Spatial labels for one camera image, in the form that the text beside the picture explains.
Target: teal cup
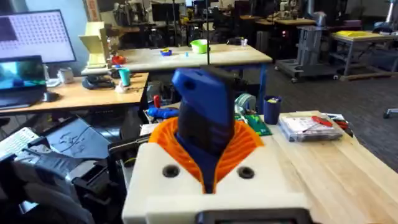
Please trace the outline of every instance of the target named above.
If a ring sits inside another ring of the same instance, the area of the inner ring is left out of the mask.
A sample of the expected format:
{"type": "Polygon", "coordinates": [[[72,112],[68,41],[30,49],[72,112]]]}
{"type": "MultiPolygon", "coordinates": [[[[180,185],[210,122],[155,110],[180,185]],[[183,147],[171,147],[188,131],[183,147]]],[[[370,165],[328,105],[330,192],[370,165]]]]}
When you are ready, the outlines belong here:
{"type": "Polygon", "coordinates": [[[119,69],[120,79],[124,86],[130,85],[130,69],[128,68],[121,68],[119,69]]]}

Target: laptop screen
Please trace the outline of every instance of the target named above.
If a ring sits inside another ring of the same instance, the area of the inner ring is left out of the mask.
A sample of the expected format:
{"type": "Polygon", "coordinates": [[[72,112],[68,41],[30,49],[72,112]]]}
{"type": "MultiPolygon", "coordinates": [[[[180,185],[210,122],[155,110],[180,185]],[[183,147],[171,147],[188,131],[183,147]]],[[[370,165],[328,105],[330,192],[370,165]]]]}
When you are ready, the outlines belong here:
{"type": "Polygon", "coordinates": [[[0,60],[0,91],[45,86],[44,67],[40,56],[0,60]]]}

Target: red tool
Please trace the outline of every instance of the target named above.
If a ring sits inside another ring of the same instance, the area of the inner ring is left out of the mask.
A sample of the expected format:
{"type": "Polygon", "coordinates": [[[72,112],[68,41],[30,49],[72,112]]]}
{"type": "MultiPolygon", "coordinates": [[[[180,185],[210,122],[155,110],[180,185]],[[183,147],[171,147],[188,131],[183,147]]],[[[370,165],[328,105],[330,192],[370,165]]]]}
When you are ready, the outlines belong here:
{"type": "Polygon", "coordinates": [[[160,108],[160,96],[154,95],[154,103],[156,108],[160,108]]]}
{"type": "Polygon", "coordinates": [[[342,119],[333,119],[333,121],[338,124],[343,130],[348,129],[348,123],[342,119]]]}
{"type": "Polygon", "coordinates": [[[303,133],[305,133],[306,131],[311,130],[313,127],[318,126],[319,124],[324,125],[324,126],[328,126],[328,127],[333,127],[333,124],[330,121],[328,121],[327,119],[320,118],[318,116],[312,116],[311,119],[313,121],[315,121],[316,124],[314,124],[313,126],[307,128],[306,130],[304,130],[303,133]]]}

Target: red object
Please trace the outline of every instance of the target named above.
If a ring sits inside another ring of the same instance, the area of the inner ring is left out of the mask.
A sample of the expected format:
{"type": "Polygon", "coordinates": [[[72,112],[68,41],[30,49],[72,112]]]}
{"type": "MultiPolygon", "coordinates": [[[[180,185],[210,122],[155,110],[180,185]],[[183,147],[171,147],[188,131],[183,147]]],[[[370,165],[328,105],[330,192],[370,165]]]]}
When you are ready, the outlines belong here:
{"type": "MultiPolygon", "coordinates": [[[[180,145],[175,137],[178,128],[178,118],[169,118],[161,122],[151,134],[148,142],[159,144],[164,151],[173,157],[179,165],[185,168],[196,180],[202,184],[203,193],[205,184],[199,165],[194,157],[180,145]]],[[[235,135],[224,149],[214,172],[213,193],[216,193],[216,185],[227,174],[240,165],[240,163],[252,153],[257,147],[264,143],[254,130],[243,122],[235,122],[235,135]]]]}
{"type": "Polygon", "coordinates": [[[160,96],[159,95],[154,96],[154,103],[155,103],[156,108],[160,108],[160,96]]]}
{"type": "Polygon", "coordinates": [[[347,121],[344,121],[344,120],[337,120],[337,119],[334,119],[333,121],[334,121],[338,126],[340,126],[343,130],[348,129],[348,123],[347,123],[347,121]]]}
{"type": "Polygon", "coordinates": [[[125,57],[122,57],[122,56],[119,56],[119,55],[113,56],[113,58],[112,58],[112,64],[113,65],[122,65],[124,63],[126,63],[126,58],[125,57]]]}
{"type": "Polygon", "coordinates": [[[322,124],[322,125],[328,126],[328,127],[332,127],[333,126],[333,124],[330,121],[328,121],[327,119],[323,119],[323,118],[320,118],[318,116],[312,116],[311,118],[312,118],[313,121],[315,121],[318,124],[322,124]]]}

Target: laptop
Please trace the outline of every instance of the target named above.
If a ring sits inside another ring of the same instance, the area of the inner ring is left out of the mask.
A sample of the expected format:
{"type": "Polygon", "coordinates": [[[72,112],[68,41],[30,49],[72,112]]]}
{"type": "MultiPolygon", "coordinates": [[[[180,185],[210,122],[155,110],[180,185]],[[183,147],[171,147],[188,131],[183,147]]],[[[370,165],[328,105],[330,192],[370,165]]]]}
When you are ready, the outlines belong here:
{"type": "Polygon", "coordinates": [[[0,110],[31,106],[46,91],[41,56],[0,59],[0,110]]]}

